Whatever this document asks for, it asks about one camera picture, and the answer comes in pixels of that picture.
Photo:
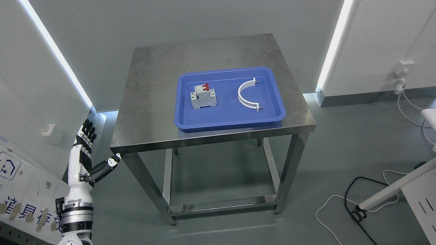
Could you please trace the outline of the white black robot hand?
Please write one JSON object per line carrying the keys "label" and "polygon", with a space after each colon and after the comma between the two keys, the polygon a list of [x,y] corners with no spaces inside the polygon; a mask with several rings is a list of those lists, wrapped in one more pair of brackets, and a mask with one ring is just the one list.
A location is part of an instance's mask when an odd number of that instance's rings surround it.
{"label": "white black robot hand", "polygon": [[112,172],[121,161],[126,152],[124,149],[92,167],[92,147],[96,138],[93,122],[86,119],[78,130],[70,150],[67,176],[69,185],[86,182],[93,187],[95,183]]}

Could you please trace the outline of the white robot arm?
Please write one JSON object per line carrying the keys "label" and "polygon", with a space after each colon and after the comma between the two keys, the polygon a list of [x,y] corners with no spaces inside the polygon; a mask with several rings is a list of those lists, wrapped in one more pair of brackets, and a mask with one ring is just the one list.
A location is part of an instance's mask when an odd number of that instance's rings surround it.
{"label": "white robot arm", "polygon": [[91,189],[89,183],[73,183],[69,186],[67,197],[56,199],[61,230],[60,245],[92,245],[94,207]]}

